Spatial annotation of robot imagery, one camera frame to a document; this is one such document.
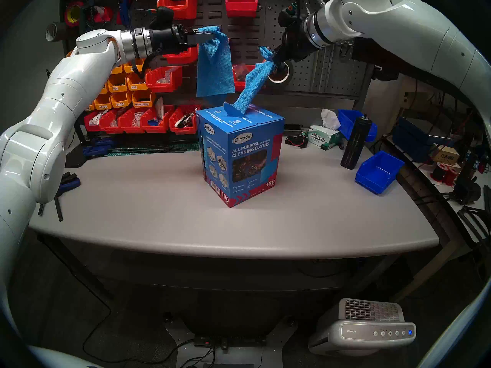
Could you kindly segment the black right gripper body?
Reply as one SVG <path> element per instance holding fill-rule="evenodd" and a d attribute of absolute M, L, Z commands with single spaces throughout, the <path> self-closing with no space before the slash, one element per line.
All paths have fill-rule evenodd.
<path fill-rule="evenodd" d="M 312 44 L 303 29 L 303 20 L 296 17 L 279 17 L 278 24 L 284 29 L 279 47 L 285 47 L 285 59 L 300 62 L 312 54 Z"/>

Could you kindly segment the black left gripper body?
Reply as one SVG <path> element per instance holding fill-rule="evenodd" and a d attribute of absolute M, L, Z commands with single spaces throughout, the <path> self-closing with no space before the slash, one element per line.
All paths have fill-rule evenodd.
<path fill-rule="evenodd" d="M 171 24 L 161 30 L 151 29 L 152 51 L 177 54 L 196 46 L 195 32 L 182 24 Z"/>

